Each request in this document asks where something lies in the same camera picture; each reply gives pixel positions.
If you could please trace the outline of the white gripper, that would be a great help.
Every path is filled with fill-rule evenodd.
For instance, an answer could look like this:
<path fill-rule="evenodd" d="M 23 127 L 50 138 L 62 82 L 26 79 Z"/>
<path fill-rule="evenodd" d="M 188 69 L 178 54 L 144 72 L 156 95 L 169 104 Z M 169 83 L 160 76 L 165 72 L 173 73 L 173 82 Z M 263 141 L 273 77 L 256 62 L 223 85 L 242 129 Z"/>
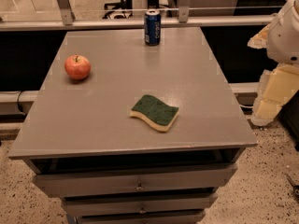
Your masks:
<path fill-rule="evenodd" d="M 268 57 L 279 63 L 263 71 L 250 117 L 254 125 L 266 126 L 299 91 L 299 0 L 288 0 L 248 46 L 267 48 Z"/>

